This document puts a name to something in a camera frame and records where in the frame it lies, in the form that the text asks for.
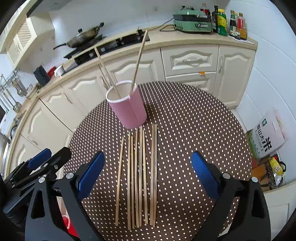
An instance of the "gas stove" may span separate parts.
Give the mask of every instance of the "gas stove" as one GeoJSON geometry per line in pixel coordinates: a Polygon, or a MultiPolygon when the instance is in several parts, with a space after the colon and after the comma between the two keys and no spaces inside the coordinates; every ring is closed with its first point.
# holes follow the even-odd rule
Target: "gas stove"
{"type": "MultiPolygon", "coordinates": [[[[130,34],[115,40],[112,40],[108,43],[102,44],[97,47],[98,52],[100,55],[109,53],[113,50],[117,50],[126,46],[130,46],[133,44],[141,43],[144,37],[144,32],[141,29],[137,30],[137,33],[130,34]]],[[[79,46],[71,53],[67,54],[64,58],[70,59],[74,58],[75,63],[79,66],[91,59],[94,59],[97,57],[96,52],[94,49],[91,49],[83,54],[79,54],[80,52],[90,48],[91,46],[97,44],[100,40],[102,40],[104,37],[102,35],[94,38],[93,40],[83,44],[83,46],[79,46]]]]}

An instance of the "round table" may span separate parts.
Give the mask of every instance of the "round table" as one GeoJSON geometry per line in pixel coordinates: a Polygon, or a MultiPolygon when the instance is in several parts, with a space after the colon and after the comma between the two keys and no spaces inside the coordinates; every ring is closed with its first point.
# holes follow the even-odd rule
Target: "round table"
{"type": "MultiPolygon", "coordinates": [[[[148,213],[150,211],[151,123],[158,126],[158,192],[156,227],[127,228],[128,132],[105,101],[93,109],[74,133],[72,158],[65,173],[75,172],[101,150],[106,163],[89,197],[82,204],[105,240],[191,240],[203,225],[214,200],[196,176],[190,158],[198,150],[207,162],[234,178],[248,180],[249,146],[231,111],[211,94],[190,85],[153,82],[138,86],[147,112],[146,138],[148,213]],[[119,226],[115,226],[117,172],[121,138],[125,138],[121,173],[119,226]]],[[[232,221],[235,198],[223,228],[232,221]]]]}

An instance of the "chopstick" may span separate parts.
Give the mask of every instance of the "chopstick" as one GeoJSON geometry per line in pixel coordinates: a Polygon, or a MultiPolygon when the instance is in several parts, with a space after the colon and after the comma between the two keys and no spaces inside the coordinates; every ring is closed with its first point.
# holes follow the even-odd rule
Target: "chopstick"
{"type": "Polygon", "coordinates": [[[131,133],[128,133],[128,230],[131,230],[131,133]]]}
{"type": "Polygon", "coordinates": [[[139,226],[142,226],[142,150],[143,150],[143,126],[140,126],[140,152],[139,152],[139,226]]]}
{"type": "Polygon", "coordinates": [[[117,94],[118,97],[121,99],[120,93],[118,92],[118,89],[117,89],[115,83],[114,83],[113,80],[111,79],[111,76],[110,76],[110,74],[109,74],[109,71],[107,70],[107,68],[106,68],[106,66],[105,66],[105,64],[104,64],[104,62],[103,62],[103,60],[102,60],[102,58],[101,58],[101,56],[100,56],[100,53],[99,53],[99,51],[98,51],[98,49],[97,49],[96,47],[94,48],[94,51],[96,52],[96,54],[97,54],[97,56],[98,56],[98,58],[99,58],[99,60],[100,60],[100,62],[101,62],[101,65],[103,66],[103,69],[104,69],[104,71],[106,72],[106,75],[107,75],[107,77],[108,77],[108,79],[109,79],[109,81],[110,81],[112,87],[115,89],[116,94],[117,94]]]}
{"type": "Polygon", "coordinates": [[[134,159],[133,135],[131,136],[131,225],[135,228],[135,186],[134,186],[134,159]]]}
{"type": "Polygon", "coordinates": [[[154,125],[154,198],[153,198],[153,227],[156,224],[156,203],[157,203],[157,124],[154,125]]]}
{"type": "Polygon", "coordinates": [[[121,167],[122,167],[123,147],[124,147],[124,137],[122,137],[122,139],[121,139],[121,148],[120,148],[120,156],[119,156],[119,166],[118,166],[118,173],[117,173],[115,226],[118,226],[118,218],[119,218],[119,195],[120,195],[120,179],[121,179],[121,167]]]}
{"type": "Polygon", "coordinates": [[[154,124],[151,126],[151,175],[150,175],[150,225],[153,225],[153,207],[154,207],[154,124]]]}
{"type": "Polygon", "coordinates": [[[135,139],[135,208],[136,208],[136,227],[139,228],[139,196],[138,196],[138,129],[136,129],[136,139],[135,139]]]}
{"type": "Polygon", "coordinates": [[[133,86],[135,84],[136,81],[136,76],[137,76],[137,72],[138,72],[138,68],[139,68],[139,64],[140,64],[140,59],[143,53],[143,49],[144,49],[144,45],[145,45],[145,41],[146,41],[146,35],[148,34],[148,30],[145,31],[143,40],[142,40],[142,45],[140,47],[140,51],[139,51],[139,55],[138,55],[138,60],[137,60],[137,64],[136,64],[136,69],[135,69],[135,73],[133,75],[133,81],[131,83],[131,89],[130,89],[130,94],[133,92],[133,86]]]}
{"type": "Polygon", "coordinates": [[[146,141],[145,130],[143,130],[143,183],[144,183],[144,210],[145,224],[148,224],[148,200],[147,200],[147,173],[146,173],[146,141]]]}

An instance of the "white kitchen cabinet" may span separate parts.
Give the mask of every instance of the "white kitchen cabinet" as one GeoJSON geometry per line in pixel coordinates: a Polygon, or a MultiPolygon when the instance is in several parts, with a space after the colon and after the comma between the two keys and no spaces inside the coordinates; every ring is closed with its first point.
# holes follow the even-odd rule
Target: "white kitchen cabinet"
{"type": "MultiPolygon", "coordinates": [[[[105,65],[111,78],[117,82],[132,80],[137,59],[138,53],[117,58],[105,63],[105,65]]],[[[143,51],[136,76],[136,84],[154,81],[165,81],[160,49],[143,51]]]]}
{"type": "Polygon", "coordinates": [[[228,108],[239,105],[246,89],[255,50],[220,45],[214,96],[228,108]]]}
{"type": "Polygon", "coordinates": [[[41,101],[73,132],[86,116],[60,85],[42,96],[41,101]]]}
{"type": "Polygon", "coordinates": [[[162,47],[165,76],[216,71],[218,45],[162,47]]]}
{"type": "Polygon", "coordinates": [[[11,173],[23,161],[33,158],[39,152],[41,152],[41,150],[38,147],[34,146],[26,138],[19,135],[13,150],[9,173],[11,173]]]}
{"type": "Polygon", "coordinates": [[[216,72],[205,72],[205,74],[193,73],[167,76],[165,79],[166,81],[192,85],[212,94],[214,91],[215,78],[216,72]]]}
{"type": "Polygon", "coordinates": [[[62,83],[62,87],[69,99],[87,115],[106,98],[104,80],[102,71],[96,66],[62,83]]]}
{"type": "Polygon", "coordinates": [[[39,149],[49,148],[55,154],[68,146],[73,133],[38,100],[31,110],[21,135],[39,149]]]}

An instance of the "countertop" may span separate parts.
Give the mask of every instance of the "countertop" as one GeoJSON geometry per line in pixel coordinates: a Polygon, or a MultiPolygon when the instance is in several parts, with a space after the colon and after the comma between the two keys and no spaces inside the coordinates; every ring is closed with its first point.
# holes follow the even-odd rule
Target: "countertop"
{"type": "MultiPolygon", "coordinates": [[[[85,50],[88,51],[90,49],[93,49],[97,46],[103,45],[109,41],[115,40],[117,38],[120,38],[122,36],[126,36],[128,34],[136,32],[135,30],[129,30],[125,31],[120,34],[116,34],[110,37],[105,38],[104,40],[98,42],[96,45],[90,47],[89,49],[85,50]]],[[[150,41],[147,41],[144,46],[144,51],[159,47],[168,47],[168,46],[176,46],[176,45],[190,45],[190,44],[221,44],[221,45],[230,45],[230,46],[236,46],[236,47],[243,47],[248,48],[252,50],[257,50],[258,42],[255,40],[248,38],[249,41],[253,42],[254,45],[239,42],[235,39],[232,39],[230,37],[221,36],[216,33],[212,34],[187,34],[180,31],[171,31],[171,32],[160,32],[158,29],[151,30],[148,33],[150,41]]],[[[140,50],[141,43],[130,45],[127,47],[123,47],[121,49],[109,52],[107,54],[102,55],[102,60],[104,62],[111,61],[116,58],[124,57],[129,54],[138,53],[140,50]]],[[[12,139],[10,143],[10,149],[8,151],[7,156],[7,165],[5,167],[4,176],[8,176],[9,174],[9,168],[10,168],[10,162],[13,155],[14,147],[17,143],[18,137],[21,133],[21,130],[26,122],[26,119],[28,118],[31,110],[33,109],[35,103],[38,101],[40,97],[42,97],[44,94],[46,94],[48,91],[52,90],[56,86],[60,85],[61,83],[65,82],[71,77],[74,77],[81,73],[82,71],[86,71],[96,65],[99,65],[100,62],[98,58],[92,59],[73,70],[67,72],[66,74],[62,75],[61,77],[55,77],[53,76],[51,80],[46,84],[46,86],[42,87],[40,90],[37,90],[35,94],[32,95],[31,99],[26,99],[22,106],[22,111],[26,110],[23,118],[19,122],[19,125],[16,129],[16,133],[14,135],[14,138],[12,139]]]]}

